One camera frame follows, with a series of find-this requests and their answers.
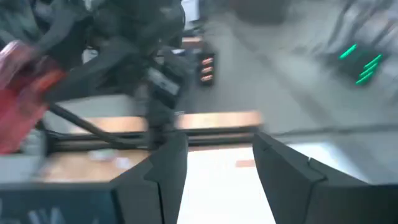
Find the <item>black panel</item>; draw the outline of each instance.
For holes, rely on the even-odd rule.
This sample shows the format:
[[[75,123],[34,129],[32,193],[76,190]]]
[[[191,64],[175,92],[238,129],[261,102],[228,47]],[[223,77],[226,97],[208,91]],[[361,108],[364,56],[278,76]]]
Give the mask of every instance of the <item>black panel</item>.
[[[265,134],[256,136],[253,151],[277,224],[398,222],[396,185],[368,185],[316,160],[306,162]],[[311,172],[318,178],[309,178]]]
[[[306,224],[396,223],[398,189],[372,186],[332,169],[318,161],[311,166],[328,180],[313,189]]]
[[[303,223],[311,188],[323,176],[308,167],[308,157],[265,134],[256,135],[253,153],[276,223]]]
[[[187,137],[176,133],[158,151],[113,181],[126,223],[177,223],[187,156]]]
[[[118,223],[104,184],[3,185],[0,200],[0,223]]]

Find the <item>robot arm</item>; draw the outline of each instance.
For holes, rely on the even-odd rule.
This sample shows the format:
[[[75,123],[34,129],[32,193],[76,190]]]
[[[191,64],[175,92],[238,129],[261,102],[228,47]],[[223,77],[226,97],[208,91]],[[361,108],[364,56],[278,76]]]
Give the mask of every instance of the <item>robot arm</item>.
[[[90,126],[79,117],[72,116],[74,114],[62,110],[52,103],[60,98],[65,98],[65,95],[67,98],[67,95],[73,92],[75,84],[84,79],[100,78],[112,68],[131,65],[144,68],[143,73],[125,72],[117,75],[143,76],[149,83],[150,100],[147,105],[146,118],[149,124],[150,149],[159,148],[167,141],[168,133],[174,130],[174,108],[181,95],[185,77],[183,69],[178,69],[176,65],[171,67],[159,65],[151,55],[158,51],[161,46],[175,39],[176,36],[178,38],[178,34],[183,31],[184,16],[181,5],[162,7],[160,14],[157,14],[152,22],[138,29],[138,35],[132,36],[127,35],[131,26],[125,26],[126,21],[121,20],[123,17],[117,17],[114,20],[119,25],[118,29],[113,30],[113,33],[107,33],[107,30],[95,26],[95,24],[98,25],[101,22],[101,17],[95,16],[95,10],[89,13],[86,10],[81,10],[80,7],[70,3],[70,1],[56,1],[55,17],[51,28],[36,43],[36,51],[35,54],[30,56],[32,59],[30,62],[35,63],[40,61],[44,55],[50,55],[63,65],[64,70],[68,70],[69,67],[65,65],[67,63],[63,63],[65,58],[62,58],[62,56],[65,52],[68,52],[68,45],[74,44],[71,37],[77,36],[79,41],[88,43],[88,31],[91,31],[90,39],[95,40],[95,47],[100,49],[100,54],[88,63],[71,69],[63,80],[42,93],[44,101],[50,104],[49,110],[92,132],[103,141],[110,143],[112,147],[133,148],[135,146],[133,142],[114,138],[110,133]]]

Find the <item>orange light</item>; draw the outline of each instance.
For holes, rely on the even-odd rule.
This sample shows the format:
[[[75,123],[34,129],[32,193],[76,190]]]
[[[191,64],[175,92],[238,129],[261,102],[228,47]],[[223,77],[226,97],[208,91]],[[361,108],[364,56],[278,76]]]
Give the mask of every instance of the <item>orange light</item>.
[[[208,58],[208,59],[204,59],[203,61],[201,61],[202,65],[208,65],[211,62],[213,62],[213,58]]]
[[[207,76],[205,76],[205,77],[201,77],[201,78],[200,78],[200,80],[201,80],[202,82],[205,82],[205,81],[208,81],[208,80],[211,80],[211,79],[213,79],[213,75],[207,75]]]
[[[208,73],[208,72],[211,72],[211,71],[213,71],[213,67],[207,67],[207,68],[204,68],[204,69],[202,69],[202,73]]]

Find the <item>blurred machinery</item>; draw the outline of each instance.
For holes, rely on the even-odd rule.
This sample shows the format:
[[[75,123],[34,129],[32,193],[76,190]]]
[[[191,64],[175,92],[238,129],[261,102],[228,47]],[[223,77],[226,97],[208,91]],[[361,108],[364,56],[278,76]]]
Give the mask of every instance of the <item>blurred machinery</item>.
[[[327,43],[328,62],[356,85],[369,83],[392,53],[385,40],[396,27],[397,19],[391,16],[393,5],[391,0],[350,0],[339,15]],[[349,12],[355,16],[345,31]]]

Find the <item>white surface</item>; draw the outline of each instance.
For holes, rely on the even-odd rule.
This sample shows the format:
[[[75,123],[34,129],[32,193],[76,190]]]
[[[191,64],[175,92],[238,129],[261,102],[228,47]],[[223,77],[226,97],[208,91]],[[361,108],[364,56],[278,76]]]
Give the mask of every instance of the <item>white surface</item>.
[[[185,29],[191,29],[191,22],[200,18],[198,0],[182,0],[181,5],[185,11]]]
[[[335,169],[366,181],[354,164],[327,143],[290,147]],[[190,152],[178,224],[274,224],[271,208],[255,167],[236,167],[253,160],[251,148]]]

